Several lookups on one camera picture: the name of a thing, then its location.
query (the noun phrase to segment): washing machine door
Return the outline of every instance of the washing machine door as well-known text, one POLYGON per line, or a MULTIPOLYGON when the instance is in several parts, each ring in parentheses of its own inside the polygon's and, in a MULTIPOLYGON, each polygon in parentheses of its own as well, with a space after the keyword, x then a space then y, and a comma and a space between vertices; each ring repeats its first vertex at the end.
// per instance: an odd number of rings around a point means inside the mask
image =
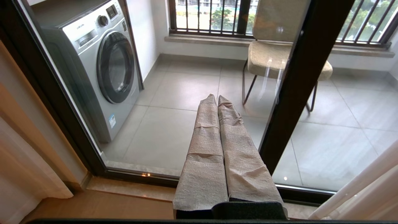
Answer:
POLYGON ((122 103, 133 85, 134 56, 127 38, 111 31, 102 39, 97 59, 97 77, 103 96, 112 104, 122 103))

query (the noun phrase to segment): control panel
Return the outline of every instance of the control panel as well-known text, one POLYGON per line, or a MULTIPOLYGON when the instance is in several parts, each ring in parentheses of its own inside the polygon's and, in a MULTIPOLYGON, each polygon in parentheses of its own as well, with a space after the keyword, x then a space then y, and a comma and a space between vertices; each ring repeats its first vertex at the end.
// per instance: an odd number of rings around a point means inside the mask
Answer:
POLYGON ((117 0, 110 1, 99 8, 85 12, 62 30, 78 53, 96 42, 103 34, 115 26, 126 31, 126 22, 117 0))

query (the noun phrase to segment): window bar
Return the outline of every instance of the window bar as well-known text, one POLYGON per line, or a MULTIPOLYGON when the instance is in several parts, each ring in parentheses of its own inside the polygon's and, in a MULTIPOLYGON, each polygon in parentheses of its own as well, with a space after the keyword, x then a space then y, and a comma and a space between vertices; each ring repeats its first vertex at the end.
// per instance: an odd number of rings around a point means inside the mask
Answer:
POLYGON ((187 20, 187 32, 188 32, 188 0, 185 0, 185 18, 187 20))
POLYGON ((236 10, 238 9, 238 0, 235 0, 235 14, 234 14, 234 24, 232 25, 232 34, 235 32, 235 21, 236 21, 236 10))
POLYGON ((357 9, 355 10, 355 13, 354 13, 354 15, 353 15, 353 17, 352 17, 352 19, 351 19, 351 21, 350 21, 348 27, 347 27, 347 30, 345 31, 344 36, 343 36, 343 38, 341 39, 342 42, 345 41, 345 38, 347 37, 347 34, 348 34, 349 30, 351 29, 352 24, 354 23, 354 20, 357 18, 358 12, 359 12, 359 10, 360 10, 361 7, 362 7, 363 1, 364 1, 364 0, 361 0, 361 2, 358 4, 358 7, 357 7, 357 9))
POLYGON ((241 35, 246 35, 246 28, 248 24, 247 18, 249 16, 249 10, 250 10, 250 0, 241 0, 236 33, 241 35))
MULTIPOLYGON (((188 28, 189 31, 197 31, 197 28, 188 28)), ((209 31, 208 29, 199 29, 199 31, 209 31)), ((211 29, 210 31, 212 32, 218 32, 220 33, 220 30, 216 30, 216 29, 211 29)), ((232 34, 232 30, 224 30, 223 33, 228 33, 228 34, 232 34)))
POLYGON ((382 44, 386 44, 389 41, 389 39, 394 34, 395 29, 398 27, 398 13, 397 12, 393 15, 393 19, 390 21, 390 23, 387 23, 386 26, 387 26, 387 28, 385 29, 384 33, 378 39, 378 42, 382 43, 382 44))
POLYGON ((354 43, 358 42, 359 37, 361 36, 363 30, 365 29, 366 24, 368 23, 368 21, 369 21, 369 19, 371 18, 373 12, 375 11, 375 8, 376 8, 376 6, 377 6, 377 4, 378 4, 379 1, 380 1, 380 0, 376 0, 375 3, 373 4, 371 10, 369 11, 368 15, 366 16, 365 21, 363 21, 363 23, 362 23, 362 25, 361 25, 361 28, 359 29, 359 31, 358 31, 358 33, 357 33, 357 35, 356 35, 356 37, 355 37, 354 43))
POLYGON ((176 2, 169 1, 169 8, 170 8, 170 29, 177 30, 176 2))
POLYGON ((199 33, 199 12, 200 12, 200 0, 198 0, 198 33, 199 33))
POLYGON ((383 16, 381 17, 380 21, 378 22, 375 30, 373 31, 371 37, 368 39, 367 43, 370 43, 373 39, 373 37, 375 36, 376 32, 378 31, 378 29, 380 28, 381 24, 383 23, 383 20, 385 19, 385 17, 387 16, 388 12, 390 11, 392 5, 394 4, 395 0, 391 0, 390 4, 388 5, 386 11, 384 12, 383 16))
POLYGON ((213 7, 213 0, 210 0, 210 20, 209 20, 209 33, 211 32, 211 8, 213 7))
POLYGON ((222 34, 222 24, 224 23, 224 5, 225 5, 225 0, 222 0, 222 13, 221 13, 221 34, 222 34))

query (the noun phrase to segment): chair seat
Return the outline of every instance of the chair seat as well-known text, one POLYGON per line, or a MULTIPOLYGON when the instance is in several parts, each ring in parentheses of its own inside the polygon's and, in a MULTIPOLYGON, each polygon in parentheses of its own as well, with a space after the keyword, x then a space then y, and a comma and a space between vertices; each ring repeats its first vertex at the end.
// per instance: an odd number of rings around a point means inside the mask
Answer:
MULTIPOLYGON (((266 68, 279 71, 284 70, 289 58, 292 45, 270 44, 262 41, 253 41, 248 52, 248 71, 252 74, 265 76, 266 68)), ((318 78, 319 81, 327 80, 332 75, 331 64, 326 61, 325 66, 318 78)), ((277 79, 277 73, 269 74, 269 78, 277 79)))

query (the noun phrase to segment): leg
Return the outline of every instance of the leg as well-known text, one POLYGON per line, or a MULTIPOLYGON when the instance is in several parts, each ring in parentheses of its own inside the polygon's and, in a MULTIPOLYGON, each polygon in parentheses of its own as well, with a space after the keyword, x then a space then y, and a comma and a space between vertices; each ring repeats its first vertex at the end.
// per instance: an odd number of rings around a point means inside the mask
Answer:
POLYGON ((314 110, 314 104, 315 104, 315 97, 316 97, 316 89, 318 88, 318 81, 316 82, 315 86, 314 86, 314 94, 312 95, 312 103, 311 103, 311 108, 310 105, 307 104, 305 105, 305 107, 307 108, 308 112, 312 112, 314 110))
POLYGON ((245 70, 246 70, 246 66, 248 65, 248 59, 246 59, 245 65, 243 66, 243 71, 242 71, 242 103, 243 105, 244 103, 244 99, 245 99, 245 70))
POLYGON ((257 75, 254 76, 253 82, 249 88, 248 95, 245 97, 245 70, 246 70, 247 63, 248 63, 248 61, 246 60, 245 65, 243 66, 243 75, 242 75, 242 103, 243 103, 243 105, 246 104, 246 102, 249 98, 250 92, 252 91, 252 88, 253 88, 256 78, 257 78, 257 75))

